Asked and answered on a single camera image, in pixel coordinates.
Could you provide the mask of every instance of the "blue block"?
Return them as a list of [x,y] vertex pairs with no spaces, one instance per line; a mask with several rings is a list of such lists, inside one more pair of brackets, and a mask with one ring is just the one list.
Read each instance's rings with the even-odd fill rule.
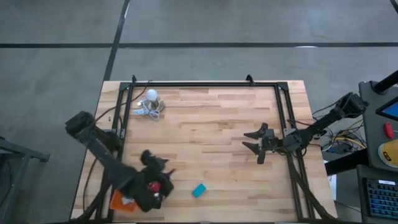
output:
[[206,187],[203,184],[199,184],[198,187],[193,190],[192,194],[195,198],[199,197],[204,191],[206,190]]

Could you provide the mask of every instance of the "monitor screen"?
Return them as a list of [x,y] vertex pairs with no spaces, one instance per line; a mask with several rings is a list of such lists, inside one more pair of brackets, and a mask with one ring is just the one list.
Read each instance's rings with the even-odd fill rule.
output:
[[398,97],[377,109],[376,114],[398,121]]
[[398,102],[382,110],[382,112],[398,118]]

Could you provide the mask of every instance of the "wooden table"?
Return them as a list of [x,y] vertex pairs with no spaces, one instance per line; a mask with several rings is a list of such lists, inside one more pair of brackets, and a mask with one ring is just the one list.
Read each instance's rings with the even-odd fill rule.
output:
[[[296,120],[311,123],[311,109],[303,81],[288,81],[288,84]],[[118,89],[119,82],[104,82],[97,116],[116,105]],[[166,170],[177,169],[172,176],[175,189],[160,210],[152,209],[148,213],[116,211],[114,222],[296,221],[286,158],[267,153],[265,163],[257,165],[256,156],[241,143],[253,142],[243,133],[258,130],[262,122],[275,129],[276,136],[282,137],[273,88],[155,89],[165,101],[166,108],[158,122],[147,116],[130,115],[123,162],[137,169],[143,168],[139,156],[145,149],[170,159]],[[142,90],[135,87],[133,97]],[[136,108],[137,104],[133,103],[131,114]],[[109,129],[112,118],[113,111],[100,119],[97,125]],[[72,218],[82,213],[83,188],[93,160],[91,152],[87,151]],[[309,146],[304,161],[312,192],[336,217],[319,147]],[[99,190],[102,173],[102,165],[97,163],[88,183],[86,206]],[[192,190],[200,183],[207,190],[200,198],[193,198]],[[300,194],[306,211],[303,194]]]

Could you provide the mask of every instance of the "keyboard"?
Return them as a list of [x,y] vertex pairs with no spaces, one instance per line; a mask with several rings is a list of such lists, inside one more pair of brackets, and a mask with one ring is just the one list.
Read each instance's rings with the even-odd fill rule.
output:
[[366,181],[369,214],[398,220],[398,187],[381,182],[387,181],[371,179]]

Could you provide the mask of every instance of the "red button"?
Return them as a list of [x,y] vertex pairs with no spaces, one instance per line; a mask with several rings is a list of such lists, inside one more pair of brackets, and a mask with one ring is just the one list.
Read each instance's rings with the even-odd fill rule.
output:
[[394,137],[394,130],[392,129],[392,125],[390,122],[384,124],[384,133],[389,139],[392,139]]
[[160,183],[159,182],[151,182],[148,184],[148,188],[150,191],[152,191],[153,193],[159,193],[160,190]]

